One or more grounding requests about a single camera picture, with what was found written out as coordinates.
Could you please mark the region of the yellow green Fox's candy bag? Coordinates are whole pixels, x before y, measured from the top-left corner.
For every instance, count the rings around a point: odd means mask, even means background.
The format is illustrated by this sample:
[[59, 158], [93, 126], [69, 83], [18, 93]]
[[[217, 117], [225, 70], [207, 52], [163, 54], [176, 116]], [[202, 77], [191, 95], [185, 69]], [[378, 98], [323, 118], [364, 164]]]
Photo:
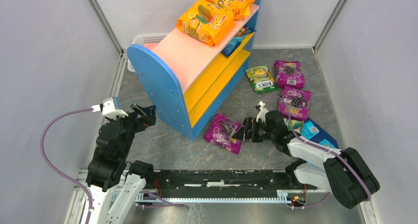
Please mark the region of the yellow green Fox's candy bag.
[[245, 69], [245, 74], [255, 93], [265, 93], [279, 89], [267, 65]]

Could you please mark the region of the blue Slendy candy bag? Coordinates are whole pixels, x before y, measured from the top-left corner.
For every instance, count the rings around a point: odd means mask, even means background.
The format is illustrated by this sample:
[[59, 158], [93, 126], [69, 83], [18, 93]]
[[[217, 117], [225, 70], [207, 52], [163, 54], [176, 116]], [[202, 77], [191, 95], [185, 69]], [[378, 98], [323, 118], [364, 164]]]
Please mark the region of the blue Slendy candy bag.
[[228, 44], [222, 49], [221, 53], [229, 58], [231, 54], [240, 46], [241, 42], [244, 40], [244, 38], [255, 32], [256, 30], [254, 28], [244, 26], [242, 27], [238, 33], [228, 42]]

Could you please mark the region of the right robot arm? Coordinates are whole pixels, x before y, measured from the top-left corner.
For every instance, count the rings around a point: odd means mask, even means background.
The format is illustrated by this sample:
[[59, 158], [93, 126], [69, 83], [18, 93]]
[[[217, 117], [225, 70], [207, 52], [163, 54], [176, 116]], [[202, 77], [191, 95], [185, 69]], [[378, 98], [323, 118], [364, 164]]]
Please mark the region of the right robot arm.
[[356, 149], [332, 149], [314, 143], [289, 129], [278, 111], [267, 112], [265, 121], [245, 118], [233, 138], [253, 143], [271, 141], [278, 151], [297, 159], [286, 168], [291, 180], [329, 192], [348, 209], [371, 200], [381, 188]]

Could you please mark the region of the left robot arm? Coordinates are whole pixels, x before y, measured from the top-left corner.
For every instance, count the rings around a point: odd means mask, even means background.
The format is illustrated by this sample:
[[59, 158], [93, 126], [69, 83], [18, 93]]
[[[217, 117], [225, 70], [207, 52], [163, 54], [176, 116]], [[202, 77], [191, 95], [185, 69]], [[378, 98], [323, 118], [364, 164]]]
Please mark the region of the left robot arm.
[[136, 133], [155, 125], [156, 106], [140, 107], [132, 104], [132, 112], [125, 112], [112, 101], [93, 106], [108, 123], [101, 126], [96, 139], [93, 158], [88, 165], [86, 184], [88, 224], [121, 224], [124, 222], [137, 195], [146, 185], [146, 178], [153, 173], [151, 164], [135, 161], [124, 176], [122, 191], [113, 200], [127, 166], [127, 156]]

